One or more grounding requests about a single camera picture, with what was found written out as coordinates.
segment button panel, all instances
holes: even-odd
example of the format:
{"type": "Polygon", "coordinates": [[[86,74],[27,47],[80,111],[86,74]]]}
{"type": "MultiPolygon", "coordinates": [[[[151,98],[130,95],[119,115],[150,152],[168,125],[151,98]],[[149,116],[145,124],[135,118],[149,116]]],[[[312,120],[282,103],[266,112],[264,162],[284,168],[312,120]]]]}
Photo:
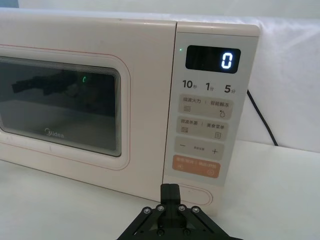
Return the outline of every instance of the button panel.
{"type": "Polygon", "coordinates": [[[225,141],[229,125],[226,122],[179,116],[176,132],[188,136],[202,137],[212,140],[225,141]]]}
{"type": "Polygon", "coordinates": [[[224,148],[224,145],[221,143],[180,136],[175,138],[174,144],[174,150],[177,153],[218,161],[222,159],[224,148]]]}
{"type": "Polygon", "coordinates": [[[229,120],[232,115],[233,101],[221,98],[181,94],[179,112],[229,120]]]}

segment microwave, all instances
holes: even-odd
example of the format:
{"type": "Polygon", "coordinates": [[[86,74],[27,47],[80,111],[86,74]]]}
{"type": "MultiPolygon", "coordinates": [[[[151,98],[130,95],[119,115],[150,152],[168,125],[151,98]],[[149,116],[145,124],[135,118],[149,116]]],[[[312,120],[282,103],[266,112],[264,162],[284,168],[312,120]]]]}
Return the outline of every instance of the microwave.
{"type": "Polygon", "coordinates": [[[217,212],[255,25],[0,10],[0,159],[217,212]]]}

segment white backdrop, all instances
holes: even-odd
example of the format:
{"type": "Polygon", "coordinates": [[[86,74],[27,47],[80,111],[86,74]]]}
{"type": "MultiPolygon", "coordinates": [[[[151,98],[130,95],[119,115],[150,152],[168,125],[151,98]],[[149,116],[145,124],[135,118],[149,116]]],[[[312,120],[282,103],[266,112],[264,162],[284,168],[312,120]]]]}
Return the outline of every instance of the white backdrop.
{"type": "Polygon", "coordinates": [[[320,18],[319,0],[19,0],[20,8],[320,18]]]}
{"type": "MultiPolygon", "coordinates": [[[[19,6],[92,11],[271,16],[232,18],[147,13],[109,14],[129,18],[240,22],[259,25],[262,33],[249,89],[279,145],[320,152],[319,0],[197,0],[187,3],[184,0],[19,0],[19,6]],[[298,17],[318,19],[303,20],[298,17]]],[[[248,98],[244,105],[237,138],[272,144],[268,132],[248,98]]]]}

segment microwave window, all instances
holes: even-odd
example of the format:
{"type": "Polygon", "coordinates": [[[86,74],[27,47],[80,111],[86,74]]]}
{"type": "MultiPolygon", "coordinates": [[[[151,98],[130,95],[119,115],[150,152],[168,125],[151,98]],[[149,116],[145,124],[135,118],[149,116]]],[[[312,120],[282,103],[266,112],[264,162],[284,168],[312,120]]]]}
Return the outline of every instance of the microwave window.
{"type": "Polygon", "coordinates": [[[114,68],[0,57],[0,128],[118,157],[120,82],[114,68]]]}

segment white table surface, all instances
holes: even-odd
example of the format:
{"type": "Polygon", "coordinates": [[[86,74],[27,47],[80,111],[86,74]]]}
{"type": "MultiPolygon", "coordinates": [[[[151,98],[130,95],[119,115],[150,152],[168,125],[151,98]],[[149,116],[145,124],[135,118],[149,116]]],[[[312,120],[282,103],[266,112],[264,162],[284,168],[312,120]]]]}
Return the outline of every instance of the white table surface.
{"type": "MultiPolygon", "coordinates": [[[[1,240],[115,240],[156,205],[0,161],[1,240]]],[[[320,153],[237,141],[212,219],[245,240],[320,240],[320,153]]]]}

